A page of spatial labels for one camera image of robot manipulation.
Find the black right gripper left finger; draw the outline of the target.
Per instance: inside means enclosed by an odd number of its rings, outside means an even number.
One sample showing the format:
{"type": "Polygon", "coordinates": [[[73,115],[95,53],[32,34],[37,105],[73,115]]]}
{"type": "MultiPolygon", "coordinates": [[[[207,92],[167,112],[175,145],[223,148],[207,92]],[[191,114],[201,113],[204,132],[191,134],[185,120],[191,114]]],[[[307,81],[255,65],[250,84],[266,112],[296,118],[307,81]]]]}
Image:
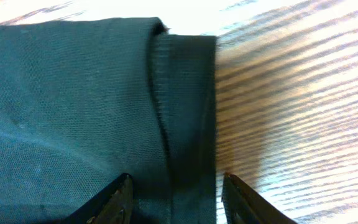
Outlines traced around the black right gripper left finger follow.
{"type": "Polygon", "coordinates": [[[123,173],[64,219],[73,224],[130,224],[134,207],[133,181],[123,173]]]}

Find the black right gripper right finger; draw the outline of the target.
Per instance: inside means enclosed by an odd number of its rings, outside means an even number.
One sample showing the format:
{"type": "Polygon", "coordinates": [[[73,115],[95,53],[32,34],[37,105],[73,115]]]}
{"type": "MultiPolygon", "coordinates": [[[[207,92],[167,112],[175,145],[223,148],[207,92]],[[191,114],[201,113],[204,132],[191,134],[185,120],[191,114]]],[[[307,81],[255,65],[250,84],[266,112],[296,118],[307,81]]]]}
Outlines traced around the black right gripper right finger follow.
{"type": "Polygon", "coordinates": [[[222,202],[228,224],[296,224],[234,174],[224,174],[222,202]]]}

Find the black polo shirt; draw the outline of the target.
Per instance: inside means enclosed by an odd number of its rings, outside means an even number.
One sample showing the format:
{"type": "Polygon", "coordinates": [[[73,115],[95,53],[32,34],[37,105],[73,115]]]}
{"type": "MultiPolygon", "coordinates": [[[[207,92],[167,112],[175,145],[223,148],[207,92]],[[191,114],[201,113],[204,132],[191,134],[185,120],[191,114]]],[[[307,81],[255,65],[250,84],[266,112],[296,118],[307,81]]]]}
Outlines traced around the black polo shirt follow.
{"type": "Polygon", "coordinates": [[[0,26],[0,223],[216,222],[216,38],[160,19],[0,26]]]}

